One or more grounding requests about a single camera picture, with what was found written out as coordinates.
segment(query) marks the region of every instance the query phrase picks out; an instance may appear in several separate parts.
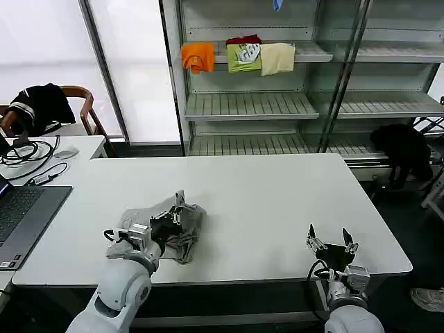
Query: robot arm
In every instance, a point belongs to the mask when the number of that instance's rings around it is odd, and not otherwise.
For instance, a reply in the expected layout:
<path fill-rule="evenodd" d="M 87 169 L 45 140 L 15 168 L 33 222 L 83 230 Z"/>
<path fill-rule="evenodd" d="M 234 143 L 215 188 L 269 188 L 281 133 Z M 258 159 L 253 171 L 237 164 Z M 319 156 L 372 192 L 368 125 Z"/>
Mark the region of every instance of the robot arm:
<path fill-rule="evenodd" d="M 315 272 L 328 280 L 327 306 L 332 310 L 325 323 L 329 333 L 384 333 L 379 319 L 367 311 L 365 290 L 370 282 L 367 268 L 353 266 L 358 243 L 343 229 L 345 246 L 324 244 L 314 233 L 311 225 L 307 245 L 325 267 Z"/>
<path fill-rule="evenodd" d="M 182 233 L 180 214 L 192 207 L 176 194 L 167 212 L 150 219 L 150 225 L 134 224 L 128 230 L 106 230 L 112 241 L 108 262 L 86 309 L 67 333 L 128 333 L 139 307 L 151 291 L 151 276 L 159 266 L 170 236 Z"/>

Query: wooden chair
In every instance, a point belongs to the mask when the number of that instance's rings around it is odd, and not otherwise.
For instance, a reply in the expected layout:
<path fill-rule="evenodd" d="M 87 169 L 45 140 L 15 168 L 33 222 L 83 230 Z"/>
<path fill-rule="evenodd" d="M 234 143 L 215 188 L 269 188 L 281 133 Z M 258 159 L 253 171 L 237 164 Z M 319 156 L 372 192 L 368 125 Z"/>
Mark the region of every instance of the wooden chair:
<path fill-rule="evenodd" d="M 85 99 L 82 110 L 80 111 L 80 120 L 82 121 L 83 127 L 79 128 L 78 123 L 67 124 L 62 126 L 59 130 L 56 130 L 47 135 L 56 135 L 61 134 L 62 136 L 78 136 L 78 135 L 103 135 L 106 140 L 105 149 L 108 154 L 112 157 L 116 157 L 116 151 L 114 146 L 110 142 L 110 138 L 108 134 L 105 132 L 105 129 L 102 126 L 97 114 L 95 113 L 92 104 L 94 102 L 94 97 L 88 89 L 83 87 L 78 87 L 75 85 L 66 85 L 60 87 L 62 88 L 63 93 L 67 98 L 69 97 L 78 97 Z M 0 114 L 4 115 L 6 109 L 9 105 L 0 105 Z M 92 119 L 94 124 L 89 122 L 89 118 Z M 9 112 L 5 117 L 3 117 L 0 121 L 0 128 L 5 132 L 7 137 L 14 137 L 14 133 L 11 131 L 11 125 L 14 121 L 17 120 L 17 116 L 14 112 Z"/>

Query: desk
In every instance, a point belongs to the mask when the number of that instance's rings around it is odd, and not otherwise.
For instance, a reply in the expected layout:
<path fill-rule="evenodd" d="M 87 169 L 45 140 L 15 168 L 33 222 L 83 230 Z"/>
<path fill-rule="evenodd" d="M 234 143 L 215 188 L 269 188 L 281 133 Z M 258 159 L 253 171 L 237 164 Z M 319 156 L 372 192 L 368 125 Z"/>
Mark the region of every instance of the desk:
<path fill-rule="evenodd" d="M 209 215 L 195 260 L 163 259 L 155 284 L 230 284 L 305 279 L 315 257 L 310 223 L 327 243 L 341 228 L 359 242 L 354 261 L 373 275 L 412 265 L 336 154 L 91 160 L 63 208 L 12 279 L 22 286 L 97 285 L 106 262 L 103 231 L 128 208 L 150 207 L 184 189 Z"/>
<path fill-rule="evenodd" d="M 54 146 L 56 143 L 55 137 L 36 137 L 36 138 L 30 138 L 31 141 L 33 140 L 40 140 L 44 142 L 48 142 L 50 145 Z M 12 144 L 14 139 L 7 139 L 9 144 Z M 75 170 L 77 169 L 77 166 L 80 164 L 84 164 L 85 162 L 89 161 L 92 158 L 98 158 L 101 155 L 104 155 L 106 157 L 105 150 L 103 148 L 103 144 L 105 143 L 105 138 L 102 136 L 90 136 L 90 137 L 60 137 L 60 144 L 58 149 L 55 151 L 56 153 L 58 151 L 67 150 L 69 147 L 76 147 L 79 150 L 79 153 L 76 156 L 73 156 L 72 158 L 69 158 L 67 160 L 59 160 L 57 158 L 52 157 L 41 169 L 37 170 L 35 174 L 38 174 L 40 172 L 45 171 L 46 169 L 52 167 L 53 165 L 56 165 L 57 163 L 61 162 L 67 162 L 69 165 L 69 168 L 63 173 L 63 177 L 57 177 L 49 183 L 49 185 L 71 185 L 70 183 L 70 176 L 74 176 Z M 40 154 L 45 154 L 48 151 L 47 147 L 44 147 L 40 150 Z M 26 172 L 29 172 L 33 170 L 36 166 L 41 164 L 42 161 L 35 161 L 35 162 L 27 162 L 20 167 L 11 167 L 11 166 L 4 166 L 0 165 L 0 174 L 5 178 L 14 178 L 20 175 L 23 175 Z M 13 185 L 23 185 L 29 178 L 33 177 L 33 175 L 29 175 L 24 178 L 20 178 L 17 180 L 13 180 L 11 183 Z"/>
<path fill-rule="evenodd" d="M 50 143 L 51 145 L 54 145 L 56 142 L 55 137 L 38 137 L 35 138 L 38 140 L 46 141 Z M 13 139 L 7 139 L 9 144 L 12 144 Z M 60 163 L 60 162 L 66 162 L 69 165 L 69 168 L 59 177 L 54 179 L 53 182 L 50 182 L 48 185 L 74 185 L 76 183 L 76 175 L 78 173 L 81 173 L 79 171 L 82 171 L 83 169 L 87 168 L 87 163 L 90 159 L 99 157 L 101 155 L 105 154 L 105 151 L 103 149 L 103 144 L 105 143 L 105 138 L 102 136 L 89 136 L 89 137 L 61 137 L 60 138 L 60 145 L 57 151 L 63 151 L 70 146 L 74 146 L 79 150 L 79 153 L 67 160 L 58 160 L 52 157 L 38 172 L 42 172 L 49 167 Z M 11 178 L 15 176 L 19 176 L 23 173 L 26 173 L 27 171 L 32 170 L 36 167 L 39 163 L 38 162 L 29 162 L 25 164 L 24 166 L 21 166 L 19 168 L 10 168 L 6 167 L 4 165 L 0 165 L 0 174 L 3 175 L 6 178 Z M 22 185 L 24 184 L 32 175 L 29 175 L 28 177 L 14 180 L 12 183 L 14 185 Z M 3 290 L 10 290 L 11 285 L 10 282 L 12 280 L 12 277 L 14 275 L 14 272 L 0 272 L 0 289 Z M 2 310 L 2 307 L 5 305 L 5 303 L 8 300 L 8 296 L 0 293 L 0 311 Z"/>

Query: person's foot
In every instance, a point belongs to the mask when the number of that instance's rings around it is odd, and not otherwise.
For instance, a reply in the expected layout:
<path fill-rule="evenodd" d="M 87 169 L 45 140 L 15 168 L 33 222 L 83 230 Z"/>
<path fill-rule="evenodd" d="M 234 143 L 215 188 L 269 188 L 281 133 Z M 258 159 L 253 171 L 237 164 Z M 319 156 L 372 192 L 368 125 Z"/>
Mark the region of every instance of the person's foot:
<path fill-rule="evenodd" d="M 410 297 L 421 309 L 432 312 L 444 312 L 444 288 L 439 290 L 412 288 Z"/>

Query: shelf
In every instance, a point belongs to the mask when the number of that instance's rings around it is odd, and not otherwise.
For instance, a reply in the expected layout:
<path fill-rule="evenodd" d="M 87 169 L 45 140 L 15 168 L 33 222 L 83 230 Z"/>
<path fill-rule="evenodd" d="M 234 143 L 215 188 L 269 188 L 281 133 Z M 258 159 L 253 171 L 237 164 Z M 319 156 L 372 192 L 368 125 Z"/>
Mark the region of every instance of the shelf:
<path fill-rule="evenodd" d="M 357 62 L 444 62 L 444 44 L 419 42 L 362 42 Z"/>
<path fill-rule="evenodd" d="M 381 159 L 385 155 L 376 151 L 370 141 L 371 133 L 334 133 L 326 153 L 338 153 L 345 160 Z M 307 145 L 317 147 L 319 135 L 303 135 Z"/>
<path fill-rule="evenodd" d="M 296 55 L 294 62 L 330 62 L 333 54 L 325 52 L 313 42 L 303 41 L 280 41 L 282 43 L 294 44 Z M 277 41 L 264 41 L 264 44 L 278 43 Z M 227 46 L 225 41 L 214 42 L 214 52 L 216 54 L 216 63 L 226 64 L 228 62 Z"/>
<path fill-rule="evenodd" d="M 315 119 L 302 92 L 191 94 L 185 118 L 189 121 Z"/>
<path fill-rule="evenodd" d="M 205 135 L 194 137 L 191 156 L 303 154 L 309 149 L 297 134 Z"/>
<path fill-rule="evenodd" d="M 313 94 L 326 111 L 330 93 Z M 347 92 L 339 119 L 443 117 L 444 107 L 424 92 Z"/>

